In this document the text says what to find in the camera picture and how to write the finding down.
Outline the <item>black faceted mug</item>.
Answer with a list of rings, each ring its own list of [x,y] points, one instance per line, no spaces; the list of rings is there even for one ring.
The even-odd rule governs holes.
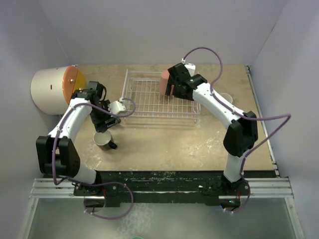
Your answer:
[[[93,141],[104,151],[118,148],[118,146],[114,143],[113,137],[109,131],[95,132]]]

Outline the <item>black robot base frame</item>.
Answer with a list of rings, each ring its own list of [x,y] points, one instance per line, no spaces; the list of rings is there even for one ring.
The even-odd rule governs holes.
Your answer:
[[[75,196],[101,197],[106,207],[121,203],[223,204],[220,196],[247,196],[247,180],[228,182],[222,171],[101,171],[95,186],[71,184]]]

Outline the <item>light blue mug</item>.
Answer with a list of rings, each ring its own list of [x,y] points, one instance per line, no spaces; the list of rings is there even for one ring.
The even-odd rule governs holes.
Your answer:
[[[227,93],[220,93],[220,96],[222,96],[227,102],[230,104],[233,103],[233,98],[227,94]]]

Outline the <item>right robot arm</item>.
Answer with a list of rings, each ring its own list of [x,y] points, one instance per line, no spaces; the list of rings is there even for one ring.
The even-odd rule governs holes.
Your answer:
[[[244,112],[226,101],[211,88],[211,84],[200,74],[191,75],[191,64],[178,63],[168,69],[166,92],[179,99],[196,101],[206,107],[226,129],[223,145],[228,152],[223,171],[222,191],[233,195],[242,183],[244,154],[253,148],[258,139],[254,112]]]

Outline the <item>pink tumbler cup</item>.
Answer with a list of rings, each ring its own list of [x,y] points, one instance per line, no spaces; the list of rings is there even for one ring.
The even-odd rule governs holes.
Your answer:
[[[161,95],[166,95],[166,87],[169,80],[169,72],[168,70],[162,71],[159,81],[159,92]]]

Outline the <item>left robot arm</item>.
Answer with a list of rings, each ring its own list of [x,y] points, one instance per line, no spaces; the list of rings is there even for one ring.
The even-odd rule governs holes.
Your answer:
[[[98,172],[81,162],[74,141],[87,117],[100,133],[120,122],[120,114],[127,110],[124,98],[111,102],[105,96],[106,88],[99,82],[89,82],[86,88],[75,90],[57,126],[47,136],[37,138],[40,172],[52,176],[55,185],[62,182],[60,177],[85,184],[91,195],[101,193],[103,184]]]

